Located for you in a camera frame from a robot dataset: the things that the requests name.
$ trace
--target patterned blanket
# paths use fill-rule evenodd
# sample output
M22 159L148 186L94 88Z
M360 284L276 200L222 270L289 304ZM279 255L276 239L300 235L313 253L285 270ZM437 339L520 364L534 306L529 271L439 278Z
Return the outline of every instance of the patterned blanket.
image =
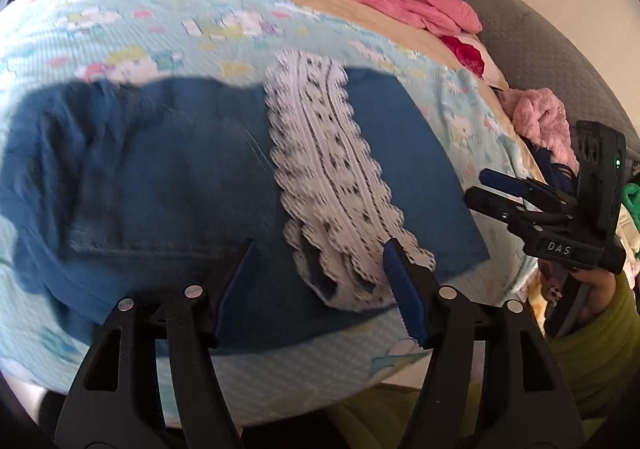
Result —
M526 176L520 150L501 129L474 77L453 71L343 20L287 0L38 0L0 14L0 150L12 116L34 89L72 79L146 83L212 76L263 83L278 51L305 50L396 76L449 156L463 188L482 168ZM452 284L497 304L532 263L519 239L474 216L491 255ZM87 346L61 328L51 296L28 293L12 272L15 230L0 217L0 366L68 390ZM424 356L396 309L361 325L261 353L214 357L236 423L298 415L381 381ZM168 360L159 359L165 414L177 421Z

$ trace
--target lace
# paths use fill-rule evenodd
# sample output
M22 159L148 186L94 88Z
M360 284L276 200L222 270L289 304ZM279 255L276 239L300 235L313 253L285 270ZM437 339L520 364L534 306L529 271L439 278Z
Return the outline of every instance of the lace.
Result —
M434 270L435 260L402 227L402 211L391 205L380 165L352 119L346 82L340 63L284 51L267 70L265 91L296 268L327 305L358 311L394 302L382 264L389 238L419 265ZM305 242L318 249L320 276L310 270Z

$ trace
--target gray couch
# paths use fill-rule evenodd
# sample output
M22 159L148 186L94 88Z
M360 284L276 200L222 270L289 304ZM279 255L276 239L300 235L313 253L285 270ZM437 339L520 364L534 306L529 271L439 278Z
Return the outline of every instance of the gray couch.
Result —
M551 23L520 0L465 0L478 14L481 41L513 88L548 87L575 121L598 121L626 137L626 173L640 160L640 137L596 69Z

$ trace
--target bed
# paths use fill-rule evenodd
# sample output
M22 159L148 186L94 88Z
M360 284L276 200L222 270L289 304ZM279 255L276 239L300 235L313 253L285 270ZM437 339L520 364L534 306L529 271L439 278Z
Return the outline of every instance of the bed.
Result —
M264 82L278 52L303 50L398 79L446 152L462 189L476 184L483 168L542 179L492 89L461 68L432 33L366 3L17 0L0 13L0 23L3 137L10 134L25 96L47 86L197 76L244 87ZM520 240L502 224L475 214L473 220L489 259L448 283L471 299L500 304L527 281L535 261L522 254ZM15 228L3 218L0 230L0 366L19 379L65 393L99 321L74 315L52 293L20 282L14 273ZM306 288L302 281L296 285ZM426 355L407 335L395 307L347 313L324 307L311 291L305 296L311 308L322 309L322 321L302 321L277 339L248 333L213 355L236 424L324 407ZM177 425L166 357L159 356L158 370L166 420Z

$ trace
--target blue fabric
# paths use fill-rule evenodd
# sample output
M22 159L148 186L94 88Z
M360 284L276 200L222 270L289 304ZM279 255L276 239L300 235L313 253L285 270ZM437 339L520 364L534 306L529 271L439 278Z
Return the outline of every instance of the blue fabric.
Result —
M347 70L362 136L405 225L439 279L488 254L444 150L393 76ZM325 307L294 268L270 161L262 86L171 78L144 87L72 83L18 107L0 172L0 212L17 228L18 280L47 293L68 333L89 340L124 295L200 282L226 248L259 255L228 350L289 345L377 312Z
M525 137L522 137L522 140L529 148L531 155L533 155L547 185L568 195L575 196L578 190L578 178L572 169L565 164L552 162L551 151L548 149L536 146Z

